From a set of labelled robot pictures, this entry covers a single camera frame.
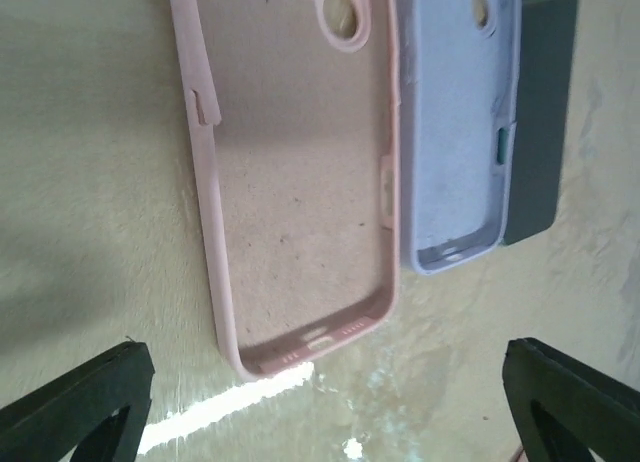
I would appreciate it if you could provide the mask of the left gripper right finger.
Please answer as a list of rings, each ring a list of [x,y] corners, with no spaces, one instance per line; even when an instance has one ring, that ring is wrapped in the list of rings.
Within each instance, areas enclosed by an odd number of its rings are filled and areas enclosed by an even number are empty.
[[[639,392],[535,339],[511,340],[503,385],[529,461],[639,459]]]

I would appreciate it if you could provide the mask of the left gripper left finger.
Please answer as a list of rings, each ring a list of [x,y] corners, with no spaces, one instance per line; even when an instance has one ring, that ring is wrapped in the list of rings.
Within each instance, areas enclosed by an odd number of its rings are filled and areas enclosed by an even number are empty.
[[[99,354],[1,409],[1,459],[135,460],[153,376],[143,342]]]

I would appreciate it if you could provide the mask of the lavender phone case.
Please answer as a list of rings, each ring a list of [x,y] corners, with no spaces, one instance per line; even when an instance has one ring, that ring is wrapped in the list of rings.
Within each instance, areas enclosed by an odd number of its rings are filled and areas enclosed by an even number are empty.
[[[400,257],[435,274],[506,228],[522,0],[396,0]]]

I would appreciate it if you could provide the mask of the teal phone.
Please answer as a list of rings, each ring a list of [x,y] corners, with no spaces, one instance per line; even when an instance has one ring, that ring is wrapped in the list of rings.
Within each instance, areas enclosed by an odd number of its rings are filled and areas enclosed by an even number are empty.
[[[522,0],[517,127],[505,246],[555,221],[578,0]]]

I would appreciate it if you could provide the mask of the pink phone case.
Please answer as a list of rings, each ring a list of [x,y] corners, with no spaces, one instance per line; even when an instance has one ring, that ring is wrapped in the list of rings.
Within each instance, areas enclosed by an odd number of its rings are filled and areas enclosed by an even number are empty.
[[[170,6],[218,347],[256,380],[395,305],[395,0]]]

